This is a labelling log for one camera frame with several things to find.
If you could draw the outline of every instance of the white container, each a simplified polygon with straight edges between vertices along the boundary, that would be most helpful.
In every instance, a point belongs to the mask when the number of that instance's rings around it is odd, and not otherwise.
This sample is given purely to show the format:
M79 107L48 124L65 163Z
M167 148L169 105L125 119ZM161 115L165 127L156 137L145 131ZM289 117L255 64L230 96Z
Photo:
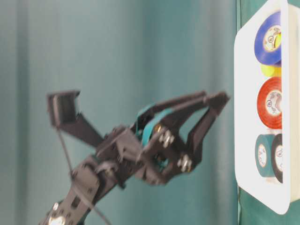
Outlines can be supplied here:
M257 113L257 95L268 80L255 57L261 24L281 11L282 130L268 129ZM287 0L269 0L240 29L234 44L235 175L238 185L278 214L300 199L300 9ZM255 162L258 135L283 135L283 183L262 177Z

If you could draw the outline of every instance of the cable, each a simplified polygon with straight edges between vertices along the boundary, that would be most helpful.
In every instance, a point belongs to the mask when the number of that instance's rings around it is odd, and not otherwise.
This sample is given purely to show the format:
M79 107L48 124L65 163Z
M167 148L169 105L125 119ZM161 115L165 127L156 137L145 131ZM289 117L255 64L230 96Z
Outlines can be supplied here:
M64 153L65 153L65 157L66 157L67 164L68 164L68 167L69 167L69 175L70 175L71 183L73 184L72 185L73 190L75 191L75 193L79 196L79 198L82 200L82 202L86 206L88 206L91 210L94 210L98 214L98 216L100 216L100 218L105 222L106 225L112 225L112 223L106 218L106 216L104 215L104 213L101 212L95 205L93 205L84 196L84 194L81 192L81 190L77 187L77 183L74 180L73 175L72 175L73 169L72 169L72 164L71 164L71 160L70 160L70 155L69 155L68 150L66 148L66 144L64 142L64 139L63 139L63 137L61 135L61 132L60 132L60 130L59 130L58 127L56 128L56 131L57 131L58 137L60 138L60 143L61 143L62 148L63 148Z

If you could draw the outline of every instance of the electrical tape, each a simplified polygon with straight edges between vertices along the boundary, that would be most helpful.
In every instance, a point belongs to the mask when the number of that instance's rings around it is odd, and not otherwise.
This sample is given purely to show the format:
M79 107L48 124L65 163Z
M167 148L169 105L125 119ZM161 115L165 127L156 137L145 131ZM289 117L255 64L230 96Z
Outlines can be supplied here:
M282 183L283 173L283 148L282 148L282 134L275 136L272 143L271 153L272 167L277 180Z
M281 76L281 67L261 64L262 73L267 77Z
M257 96L257 112L264 125L271 129L282 128L281 78L268 79Z
M269 66L281 66L280 12L270 15L260 26L254 44L257 60Z
M255 144L255 161L262 177L274 177L271 148L275 135L259 135Z

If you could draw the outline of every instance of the black tape roll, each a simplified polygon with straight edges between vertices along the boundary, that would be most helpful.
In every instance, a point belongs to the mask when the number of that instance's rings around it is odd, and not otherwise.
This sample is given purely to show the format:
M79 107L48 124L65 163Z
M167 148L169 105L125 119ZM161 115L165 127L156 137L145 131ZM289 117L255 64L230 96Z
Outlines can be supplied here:
M277 180L282 183L283 172L283 148L282 148L282 134L275 136L272 142L272 167Z

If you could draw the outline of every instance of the teal curtain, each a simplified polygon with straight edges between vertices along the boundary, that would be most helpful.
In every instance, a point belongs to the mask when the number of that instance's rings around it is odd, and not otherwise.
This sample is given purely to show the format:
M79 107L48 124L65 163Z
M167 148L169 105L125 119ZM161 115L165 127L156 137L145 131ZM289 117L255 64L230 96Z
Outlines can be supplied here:
M0 27L1 224L37 224L70 188L46 93L80 89L102 134L149 103L196 90L233 96L234 0L4 0ZM64 137L73 165L93 152ZM113 225L237 224L233 153L231 99L193 173L165 187L133 177L97 206ZM104 223L91 212L86 224Z
M265 2L266 0L238 0L237 28L240 29ZM300 7L299 0L289 0L289 3ZM285 215L278 215L240 189L239 203L240 225L298 225L300 223L300 201L291 203Z

